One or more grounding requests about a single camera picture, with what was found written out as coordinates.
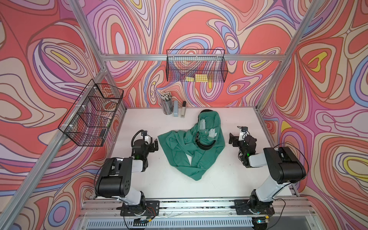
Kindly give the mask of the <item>black leather belt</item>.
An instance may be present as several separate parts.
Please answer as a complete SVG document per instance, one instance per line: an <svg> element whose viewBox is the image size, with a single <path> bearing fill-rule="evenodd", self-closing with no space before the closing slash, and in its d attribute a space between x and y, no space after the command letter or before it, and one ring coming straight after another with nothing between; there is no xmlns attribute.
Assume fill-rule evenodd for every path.
<svg viewBox="0 0 368 230"><path fill-rule="evenodd" d="M206 113L206 112L213 112L213 110L210 110L210 109L204 109L202 110L199 114L201 115L202 113ZM200 139L199 139L199 131L196 133L196 136L195 136L195 143L197 144L197 146L202 149L202 150L210 150L216 143L216 140L214 140L211 144L209 145L205 145L205 144L202 144L200 142Z"/></svg>

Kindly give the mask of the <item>green trousers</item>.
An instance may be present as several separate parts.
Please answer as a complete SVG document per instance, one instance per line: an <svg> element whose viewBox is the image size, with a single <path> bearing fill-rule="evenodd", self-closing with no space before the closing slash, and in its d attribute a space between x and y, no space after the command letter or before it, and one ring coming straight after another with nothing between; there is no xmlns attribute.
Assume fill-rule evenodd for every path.
<svg viewBox="0 0 368 230"><path fill-rule="evenodd" d="M202 144L209 145L216 140L211 149L202 150L197 146L198 131ZM195 181L201 180L225 148L221 119L216 111L199 114L199 122L197 119L191 129L169 131L158 136L158 141L169 164Z"/></svg>

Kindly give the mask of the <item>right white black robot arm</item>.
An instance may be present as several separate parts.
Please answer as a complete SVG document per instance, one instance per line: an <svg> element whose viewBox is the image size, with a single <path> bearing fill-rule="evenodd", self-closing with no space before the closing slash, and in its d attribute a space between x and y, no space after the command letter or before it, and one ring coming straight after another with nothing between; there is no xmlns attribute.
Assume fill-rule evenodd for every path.
<svg viewBox="0 0 368 230"><path fill-rule="evenodd" d="M285 187L303 180L307 171L289 147L264 148L256 153L256 141L249 134L240 136L229 134L229 144L238 147L238 159L246 168L266 166L269 176L263 184L253 190L247 202L250 211L257 213L271 207L274 197Z"/></svg>

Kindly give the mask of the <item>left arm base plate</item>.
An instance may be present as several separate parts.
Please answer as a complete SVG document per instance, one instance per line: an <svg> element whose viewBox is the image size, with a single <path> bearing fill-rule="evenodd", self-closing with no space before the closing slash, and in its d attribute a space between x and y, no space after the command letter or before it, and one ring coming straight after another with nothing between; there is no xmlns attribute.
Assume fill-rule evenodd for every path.
<svg viewBox="0 0 368 230"><path fill-rule="evenodd" d="M122 217L156 217L159 215L159 208L159 200L142 201L135 206L129 206L123 203L120 208L120 215Z"/></svg>

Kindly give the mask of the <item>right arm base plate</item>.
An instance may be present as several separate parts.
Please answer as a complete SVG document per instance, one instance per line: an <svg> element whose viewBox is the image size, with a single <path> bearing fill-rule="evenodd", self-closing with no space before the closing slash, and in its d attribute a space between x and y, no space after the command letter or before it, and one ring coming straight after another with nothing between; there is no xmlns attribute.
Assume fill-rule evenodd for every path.
<svg viewBox="0 0 368 230"><path fill-rule="evenodd" d="M273 202L237 199L234 200L234 205L230 206L230 208L235 209L237 215L273 216L275 214Z"/></svg>

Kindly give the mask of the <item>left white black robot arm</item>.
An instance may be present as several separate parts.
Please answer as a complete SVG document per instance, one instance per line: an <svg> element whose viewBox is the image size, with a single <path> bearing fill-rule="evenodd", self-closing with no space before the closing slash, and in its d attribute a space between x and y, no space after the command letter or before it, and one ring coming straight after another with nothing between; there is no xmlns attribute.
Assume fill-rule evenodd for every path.
<svg viewBox="0 0 368 230"><path fill-rule="evenodd" d="M104 198L116 198L128 207L145 208L145 195L132 187L132 174L145 172L148 155L159 150L158 141L133 141L132 155L127 158L105 160L95 184L95 194Z"/></svg>

